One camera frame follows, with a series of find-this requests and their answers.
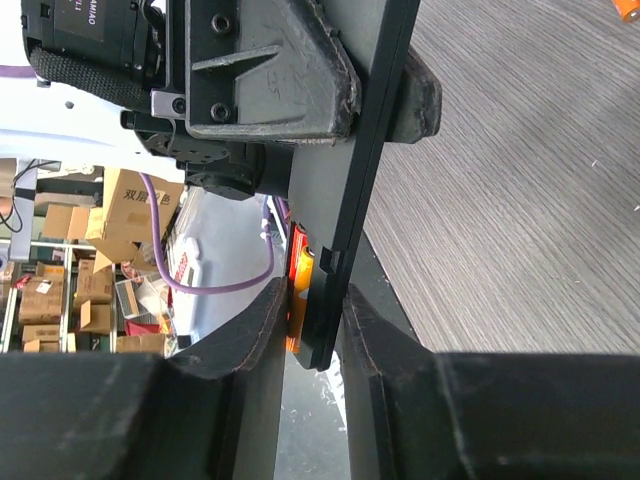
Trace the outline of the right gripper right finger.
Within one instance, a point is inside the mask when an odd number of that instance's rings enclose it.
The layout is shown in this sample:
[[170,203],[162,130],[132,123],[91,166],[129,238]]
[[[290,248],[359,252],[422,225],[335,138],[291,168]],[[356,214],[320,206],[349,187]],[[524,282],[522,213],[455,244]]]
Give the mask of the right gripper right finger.
[[342,367],[355,479],[635,479],[639,360],[434,353],[356,288]]

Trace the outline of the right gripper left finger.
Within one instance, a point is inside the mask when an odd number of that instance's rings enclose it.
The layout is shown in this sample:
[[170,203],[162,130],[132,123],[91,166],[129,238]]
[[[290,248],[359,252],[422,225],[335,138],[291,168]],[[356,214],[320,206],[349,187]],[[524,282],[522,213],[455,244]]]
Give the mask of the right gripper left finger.
[[285,360],[287,284],[169,358],[1,358],[5,479],[270,479]]

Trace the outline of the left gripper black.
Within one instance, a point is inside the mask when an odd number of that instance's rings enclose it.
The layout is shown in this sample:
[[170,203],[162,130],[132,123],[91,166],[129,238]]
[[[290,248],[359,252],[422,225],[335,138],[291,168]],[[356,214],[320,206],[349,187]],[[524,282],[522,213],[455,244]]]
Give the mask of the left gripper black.
[[200,141],[391,143],[437,134],[441,86],[410,39],[414,1],[170,1],[151,8],[151,113]]

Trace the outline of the black remote control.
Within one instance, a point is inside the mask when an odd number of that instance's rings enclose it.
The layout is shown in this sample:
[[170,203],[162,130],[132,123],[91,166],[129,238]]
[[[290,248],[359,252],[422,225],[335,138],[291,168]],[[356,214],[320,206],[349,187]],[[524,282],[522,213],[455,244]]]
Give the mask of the black remote control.
[[315,254],[297,359],[318,371],[331,362],[419,4],[326,1],[323,6],[360,80],[362,104],[346,141],[299,148],[291,171],[292,219],[306,230]]

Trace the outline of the red battery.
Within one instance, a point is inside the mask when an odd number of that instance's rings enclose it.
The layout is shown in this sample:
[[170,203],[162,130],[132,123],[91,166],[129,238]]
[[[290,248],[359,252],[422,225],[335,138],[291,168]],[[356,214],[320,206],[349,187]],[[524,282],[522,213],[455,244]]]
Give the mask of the red battery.
[[302,249],[307,245],[307,233],[296,223],[290,225],[290,236],[288,241],[288,268],[287,276],[291,283],[294,282],[297,265]]

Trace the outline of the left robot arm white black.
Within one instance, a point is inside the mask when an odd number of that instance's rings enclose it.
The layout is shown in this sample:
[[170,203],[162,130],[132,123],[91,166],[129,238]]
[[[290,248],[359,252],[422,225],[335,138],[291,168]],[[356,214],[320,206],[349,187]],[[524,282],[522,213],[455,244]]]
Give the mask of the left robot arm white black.
[[42,80],[122,108],[121,124],[190,185],[286,196],[294,148],[349,136],[355,63],[317,1],[25,1]]

